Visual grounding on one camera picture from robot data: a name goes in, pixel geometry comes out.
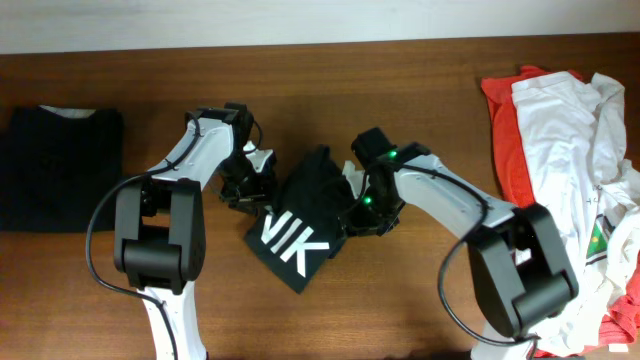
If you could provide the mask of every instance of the wooden table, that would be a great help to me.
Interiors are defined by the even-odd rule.
[[[128,173],[167,154],[184,132],[184,111],[235,100],[264,128],[281,179],[315,144],[331,146],[339,165],[355,160],[351,141],[380,126],[398,144],[429,146],[451,170],[498,195],[479,83],[524,64],[620,80],[627,157],[638,166],[640,34],[0,56],[0,99],[5,109],[117,107],[126,121]],[[472,346],[435,291],[454,238],[415,208],[383,238],[349,240],[296,295],[243,243],[254,220],[213,194],[204,202],[208,253],[196,301],[213,358],[382,359]],[[96,266],[125,285],[112,244],[112,233],[97,236]],[[448,296],[480,329],[470,286],[462,256],[448,277]],[[154,357],[142,304],[93,282],[83,234],[0,233],[0,294],[0,358]],[[630,357],[601,350],[589,358]]]

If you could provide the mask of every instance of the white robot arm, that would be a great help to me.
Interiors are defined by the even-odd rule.
[[[194,296],[206,251],[202,190],[218,172],[224,181],[221,199],[230,208],[256,212],[276,186],[273,151],[258,150],[248,141],[254,124],[261,139],[262,130],[246,106],[226,104],[187,115],[187,131],[169,155],[105,197],[117,194],[114,263],[144,302],[159,360],[207,358]],[[159,212],[169,213],[169,226],[145,224],[144,218]],[[90,234],[91,225],[87,262],[94,278],[111,290],[135,295],[96,274]]]
[[[578,283],[557,228],[541,205],[520,209],[489,196],[449,171],[426,147],[398,148],[378,128],[360,134],[351,148],[365,171],[347,164],[343,172],[360,202],[345,220],[347,228],[355,229],[352,235],[383,235],[398,224],[408,203],[461,239],[443,262],[438,290],[449,315],[476,339],[483,340],[455,316],[441,286],[450,258],[463,244],[469,248],[478,305],[504,337],[524,338],[531,326],[577,296]],[[528,250],[530,258],[516,265],[516,249]]]

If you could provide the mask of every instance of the white wall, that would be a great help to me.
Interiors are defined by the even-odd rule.
[[[639,0],[1,0],[0,53],[640,31]]]

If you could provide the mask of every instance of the black t-shirt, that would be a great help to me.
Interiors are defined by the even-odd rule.
[[[0,231],[84,232],[122,177],[122,116],[70,119],[17,108],[0,137]],[[113,229],[110,204],[96,230]]]
[[[338,214],[353,203],[347,180],[320,146],[295,168],[245,236],[251,250],[300,293],[346,240]]]

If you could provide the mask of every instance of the folded black shirt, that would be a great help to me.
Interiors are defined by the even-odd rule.
[[[84,232],[122,177],[122,116],[17,108],[0,137],[0,231]],[[111,204],[96,231],[113,229]]]

